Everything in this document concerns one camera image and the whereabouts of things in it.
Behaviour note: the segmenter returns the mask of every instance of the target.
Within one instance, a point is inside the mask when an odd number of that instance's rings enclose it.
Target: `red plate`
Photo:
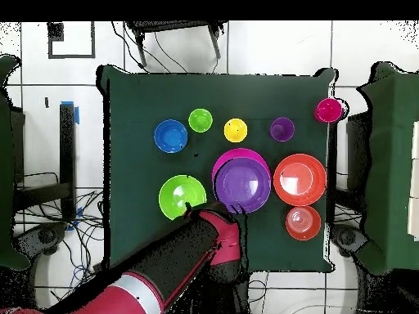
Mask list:
[[[273,174],[278,196],[293,206],[316,202],[326,189],[326,170],[316,158],[306,154],[287,156]]]
[[[296,240],[311,240],[320,226],[320,215],[310,206],[294,207],[286,216],[286,229]]]

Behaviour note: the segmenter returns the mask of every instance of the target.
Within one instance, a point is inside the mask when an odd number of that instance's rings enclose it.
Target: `white tile floor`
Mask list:
[[[89,23],[64,23],[65,41],[52,44],[54,54],[88,54]],[[0,23],[0,54],[21,58],[23,67],[8,79],[7,92],[14,105],[23,107],[25,125],[25,172],[59,170],[58,107],[61,101],[73,101],[79,107],[76,125],[78,195],[100,191],[103,183],[102,100],[95,87],[96,68],[117,65],[129,72],[142,72],[134,59],[140,60],[137,48],[125,33],[123,22],[95,22],[95,59],[55,59],[47,57],[46,23]],[[314,74],[332,66],[339,70],[336,97],[347,100],[349,114],[367,109],[355,87],[368,81],[370,68],[377,61],[392,61],[406,71],[419,69],[419,46],[416,24],[403,21],[231,21],[224,25],[219,38],[221,60],[215,73],[223,74]],[[157,34],[160,45],[188,72],[211,72],[216,64],[206,27],[180,29]],[[171,72],[182,72],[159,48],[154,34],[147,34],[145,48]],[[147,69],[164,72],[164,68],[146,53]],[[45,97],[49,107],[45,106]],[[338,127],[338,166],[347,172],[345,124]],[[26,185],[53,183],[53,176],[28,177]],[[346,187],[345,176],[337,185]],[[89,214],[99,216],[96,207]],[[23,221],[23,216],[16,216]],[[34,217],[25,215],[26,222]],[[15,233],[23,231],[16,225]],[[101,239],[101,230],[95,237]],[[79,239],[67,231],[65,241],[79,262]],[[101,261],[102,242],[89,244],[92,264]],[[352,314],[357,300],[357,277],[351,259],[342,258],[336,247],[330,249],[335,270],[330,274],[258,272],[250,284],[253,314]],[[74,268],[69,251],[61,244],[50,257],[42,256],[36,275],[37,300],[40,307],[56,303],[51,291],[62,296],[71,287]]]

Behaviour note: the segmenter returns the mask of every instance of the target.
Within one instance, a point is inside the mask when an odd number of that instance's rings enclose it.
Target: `green bowl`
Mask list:
[[[213,123],[213,116],[211,113],[204,109],[193,110],[189,115],[189,125],[192,130],[196,132],[205,132]]]
[[[174,220],[183,215],[187,210],[186,202],[192,207],[206,202],[205,189],[194,177],[174,176],[161,187],[159,206],[168,219]]]

